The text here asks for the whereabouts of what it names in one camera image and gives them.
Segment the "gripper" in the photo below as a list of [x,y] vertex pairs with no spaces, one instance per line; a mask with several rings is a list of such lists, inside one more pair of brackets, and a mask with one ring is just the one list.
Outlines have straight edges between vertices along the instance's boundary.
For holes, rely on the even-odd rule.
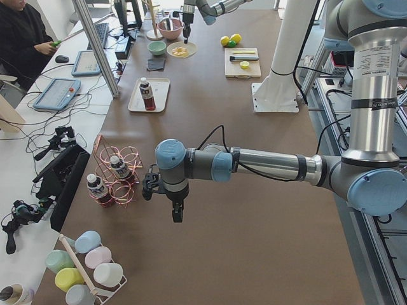
[[185,187],[180,191],[166,190],[167,198],[172,202],[172,218],[174,222],[183,221],[184,200],[189,195],[189,188]]
[[188,37],[191,33],[191,24],[193,23],[193,15],[191,13],[183,13],[183,36],[184,44],[188,43]]

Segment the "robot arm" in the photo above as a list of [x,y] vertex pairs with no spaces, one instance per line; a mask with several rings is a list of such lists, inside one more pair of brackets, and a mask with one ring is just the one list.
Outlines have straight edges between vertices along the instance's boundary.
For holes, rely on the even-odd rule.
[[398,169],[392,136],[400,43],[405,37],[405,1],[330,1],[326,44],[344,41],[354,49],[348,149],[339,157],[306,157],[217,145],[187,149],[178,140],[164,140],[155,156],[174,222],[183,219],[189,180],[225,182],[243,171],[283,182],[307,181],[372,216],[401,208],[406,178]]
[[251,0],[224,0],[209,5],[205,0],[185,0],[182,6],[182,22],[184,44],[188,43],[191,34],[191,24],[194,21],[195,9],[197,8],[204,22],[212,25],[217,17],[231,13],[240,5],[251,2]]

